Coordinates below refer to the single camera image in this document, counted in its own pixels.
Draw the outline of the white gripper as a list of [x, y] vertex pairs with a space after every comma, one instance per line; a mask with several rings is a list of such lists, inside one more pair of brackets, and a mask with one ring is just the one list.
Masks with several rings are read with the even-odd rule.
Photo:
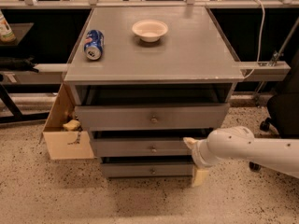
[[184, 137], [183, 141], [188, 149], [192, 150], [192, 159], [195, 165], [192, 169], [192, 186], [198, 187], [203, 184], [208, 176], [208, 169], [218, 164], [221, 160], [214, 155], [207, 146], [206, 139], [196, 140], [192, 137]]

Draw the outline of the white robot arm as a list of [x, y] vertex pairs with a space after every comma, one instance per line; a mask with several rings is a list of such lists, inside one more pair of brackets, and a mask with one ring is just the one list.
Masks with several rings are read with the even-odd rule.
[[206, 139], [184, 137], [192, 153], [192, 186], [200, 186], [208, 169], [224, 159], [251, 161], [285, 175], [299, 177], [299, 140], [255, 138], [244, 126], [216, 129]]

